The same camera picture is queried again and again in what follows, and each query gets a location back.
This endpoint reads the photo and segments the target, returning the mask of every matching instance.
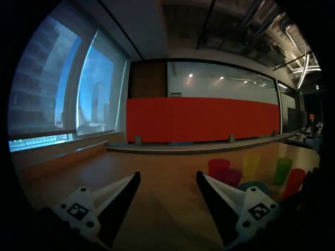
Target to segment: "red panel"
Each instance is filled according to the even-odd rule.
[[[127,100],[127,141],[215,141],[279,132],[279,107],[255,101],[205,97]]]

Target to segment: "glass wall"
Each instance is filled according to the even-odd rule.
[[[216,97],[278,105],[275,82],[263,75],[218,64],[168,62],[169,97]]]

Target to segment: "wooden table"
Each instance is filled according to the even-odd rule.
[[[245,153],[257,153],[261,159],[255,176],[241,182],[266,183],[276,200],[285,188],[271,185],[278,158],[289,157],[293,169],[305,171],[319,163],[315,151],[281,143],[187,156],[104,152],[23,187],[38,210],[54,206],[79,186],[96,190],[140,171],[141,184],[112,250],[220,250],[221,238],[196,183],[196,172],[207,173],[208,160],[215,158],[228,159],[231,168],[241,169]]]

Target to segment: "red plastic cup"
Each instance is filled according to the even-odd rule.
[[[213,177],[220,170],[229,169],[230,161],[227,159],[211,159],[208,161],[208,176]]]
[[[287,180],[282,199],[284,200],[287,197],[297,193],[305,177],[306,172],[304,170],[299,168],[293,169],[289,174],[289,179]]]
[[[231,187],[238,188],[242,173],[235,169],[220,170],[215,174],[214,178]]]

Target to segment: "yellow plastic cup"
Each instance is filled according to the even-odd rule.
[[[250,178],[255,175],[260,156],[258,154],[246,154],[243,156],[243,177]]]

